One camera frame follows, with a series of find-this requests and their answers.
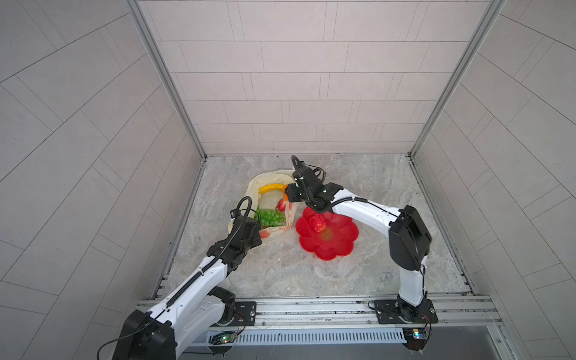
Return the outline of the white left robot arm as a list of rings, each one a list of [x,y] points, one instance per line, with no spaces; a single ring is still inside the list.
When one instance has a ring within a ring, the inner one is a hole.
[[[208,327],[228,323],[236,296],[219,284],[261,244],[257,220],[234,219],[231,234],[208,249],[195,273],[149,310],[129,315],[112,358],[177,359]]]

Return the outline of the cream plastic fruit-print bag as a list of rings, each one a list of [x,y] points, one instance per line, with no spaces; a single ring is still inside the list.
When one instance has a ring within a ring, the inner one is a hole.
[[[283,199],[283,194],[280,191],[271,191],[264,193],[264,195],[259,194],[259,189],[261,187],[276,183],[284,185],[294,183],[293,171],[288,169],[280,169],[272,172],[265,172],[263,174],[257,175],[249,182],[245,195],[252,199],[252,205],[249,211],[250,218],[257,220],[256,210],[258,208],[276,209],[278,202]],[[261,227],[261,230],[259,231],[261,238],[269,239],[286,233],[292,227],[292,225],[294,225],[297,209],[297,203],[287,202],[286,211],[284,211],[286,216],[286,225],[270,227],[266,229]]]

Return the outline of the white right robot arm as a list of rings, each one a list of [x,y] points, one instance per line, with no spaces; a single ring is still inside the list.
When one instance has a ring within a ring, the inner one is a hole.
[[[292,157],[294,183],[284,197],[305,203],[296,230],[301,247],[321,260],[352,253],[359,231],[356,223],[375,229],[388,239],[390,257],[399,268],[400,289],[395,300],[369,301],[381,324],[431,326],[438,318],[425,289],[426,262],[431,234],[418,210],[411,205],[393,208],[371,202],[335,183],[325,183],[325,171]]]

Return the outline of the red flower-shaped plastic plate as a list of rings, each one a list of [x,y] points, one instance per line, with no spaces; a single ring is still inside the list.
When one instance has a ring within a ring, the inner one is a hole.
[[[347,216],[326,212],[322,215],[327,228],[322,232],[314,232],[308,224],[308,219],[314,214],[319,213],[306,207],[296,222],[295,230],[299,235],[301,248],[324,261],[350,255],[359,237],[359,228],[353,220]]]

